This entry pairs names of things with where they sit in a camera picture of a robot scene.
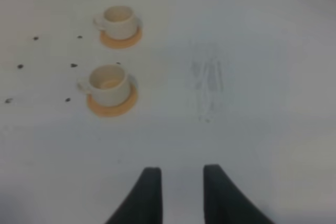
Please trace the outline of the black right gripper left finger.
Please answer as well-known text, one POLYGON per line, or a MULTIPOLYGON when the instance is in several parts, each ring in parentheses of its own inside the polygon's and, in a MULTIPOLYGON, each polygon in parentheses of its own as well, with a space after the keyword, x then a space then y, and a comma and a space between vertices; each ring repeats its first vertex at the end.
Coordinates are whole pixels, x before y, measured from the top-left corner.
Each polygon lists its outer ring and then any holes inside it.
POLYGON ((107 220, 107 224, 159 224, 162 222, 162 172, 145 168, 134 187, 107 220))

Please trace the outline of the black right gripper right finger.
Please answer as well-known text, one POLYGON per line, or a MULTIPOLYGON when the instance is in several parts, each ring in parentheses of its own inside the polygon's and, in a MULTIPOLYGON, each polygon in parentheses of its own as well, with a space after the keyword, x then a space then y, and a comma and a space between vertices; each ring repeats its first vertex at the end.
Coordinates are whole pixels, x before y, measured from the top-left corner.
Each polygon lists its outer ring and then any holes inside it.
POLYGON ((205 223, 272 223, 217 164, 203 168, 203 202, 205 223))

